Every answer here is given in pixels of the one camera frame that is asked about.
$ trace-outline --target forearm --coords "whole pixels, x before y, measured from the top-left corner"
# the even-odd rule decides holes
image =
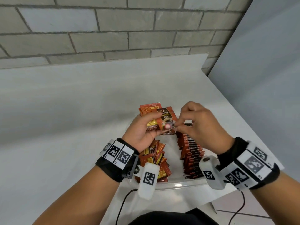
[[[276,181],[251,192],[276,225],[299,224],[300,183],[281,172]]]
[[[99,225],[118,186],[118,182],[95,166],[43,212],[33,225]]]

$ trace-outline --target cable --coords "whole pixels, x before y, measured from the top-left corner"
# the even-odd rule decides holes
[[[246,201],[245,201],[245,195],[244,195],[244,193],[241,191],[241,193],[242,193],[242,195],[243,195],[243,199],[244,199],[244,202],[243,202],[243,205],[242,205],[242,207],[238,210],[238,211],[236,211],[236,213],[231,217],[231,219],[230,219],[230,221],[229,221],[229,223],[228,223],[228,225],[230,225],[230,223],[231,223],[231,220],[236,216],[236,214],[238,214],[239,213],[239,211],[241,211],[242,209],[243,209],[243,207],[245,206],[245,203],[246,203]]]
[[[127,195],[125,196],[125,198],[124,198],[124,200],[123,200],[123,203],[122,203],[122,206],[121,206],[121,208],[120,208],[120,211],[119,211],[117,220],[116,220],[116,222],[115,222],[115,225],[117,225],[117,223],[118,223],[118,219],[119,219],[119,216],[120,216],[120,213],[121,213],[121,210],[122,210],[122,208],[123,208],[123,205],[124,205],[124,203],[125,203],[126,198],[128,197],[128,195],[129,195],[130,193],[132,193],[132,192],[134,192],[134,191],[137,191],[137,189],[130,190],[129,193],[127,193]]]

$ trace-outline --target clear plastic tray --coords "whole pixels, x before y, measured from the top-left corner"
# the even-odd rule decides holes
[[[185,179],[183,176],[183,160],[180,160],[181,150],[177,145],[177,136],[158,136],[155,138],[160,140],[161,143],[166,144],[164,151],[164,157],[167,159],[172,172],[171,176],[168,177],[168,182],[160,182],[156,185],[156,191],[159,190],[171,190],[180,189],[193,186],[207,185],[207,181],[204,177],[198,179]],[[205,155],[212,155],[213,153],[209,150],[205,150]],[[132,188],[138,188],[139,184],[133,177],[127,179]]]

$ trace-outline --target person's right hand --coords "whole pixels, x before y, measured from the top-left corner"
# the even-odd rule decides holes
[[[193,126],[184,125],[185,120],[192,120]],[[234,138],[223,129],[212,112],[197,102],[190,101],[182,107],[175,126],[177,131],[189,135],[217,155],[226,152],[234,143]]]

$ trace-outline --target wrist strap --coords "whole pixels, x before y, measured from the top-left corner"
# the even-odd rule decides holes
[[[233,146],[218,155],[218,170],[237,188],[258,189],[275,181],[280,170],[273,158],[254,143],[235,138]]]
[[[140,164],[137,149],[121,138],[110,140],[100,156],[96,166],[117,182],[122,182],[124,177],[132,178],[134,169]]]

